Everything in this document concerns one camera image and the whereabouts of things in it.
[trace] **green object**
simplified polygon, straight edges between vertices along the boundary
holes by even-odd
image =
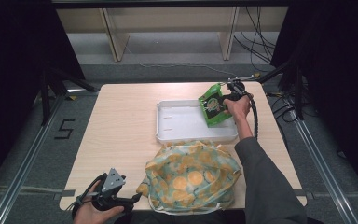
[[[226,108],[223,105],[219,83],[212,85],[212,87],[199,98],[199,102],[208,127],[213,127],[231,118],[230,114],[224,112]]]

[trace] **gray sleeve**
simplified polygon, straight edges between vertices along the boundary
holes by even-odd
[[[235,150],[246,181],[246,223],[307,223],[303,205],[258,142],[242,139]]]

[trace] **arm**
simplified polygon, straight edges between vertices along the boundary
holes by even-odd
[[[246,180],[246,223],[306,223],[305,209],[285,176],[253,138],[246,116],[248,96],[225,100],[237,124],[240,142],[235,150]]]

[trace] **bag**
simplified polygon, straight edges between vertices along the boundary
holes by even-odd
[[[219,83],[212,85],[212,87],[199,98],[202,114],[208,127],[213,127],[232,117],[230,114],[224,112],[225,106],[223,104],[220,86],[221,84]]]
[[[136,192],[156,212],[193,215],[229,207],[241,168],[223,147],[193,141],[163,146],[145,172]]]

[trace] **wooden table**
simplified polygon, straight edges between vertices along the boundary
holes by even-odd
[[[66,209],[96,176],[108,173],[111,167],[127,177],[127,183],[118,196],[132,197],[145,177],[146,162],[154,158],[161,148],[161,143],[156,139],[157,103],[162,100],[198,99],[213,84],[215,83],[104,85],[65,187],[65,190],[74,189],[75,196],[62,197],[60,208]],[[302,189],[261,85],[258,82],[246,82],[245,87],[255,96],[259,119],[258,142],[289,180],[293,189]],[[222,92],[229,93],[227,86],[222,87]],[[248,120],[253,128],[252,113],[249,113]],[[224,146],[241,164],[234,150],[237,142],[238,139]],[[236,200],[232,208],[244,208],[245,189],[246,184],[242,176],[234,188]],[[304,205],[307,203],[306,197],[301,196],[298,199]],[[148,200],[142,197],[134,209],[150,209]]]

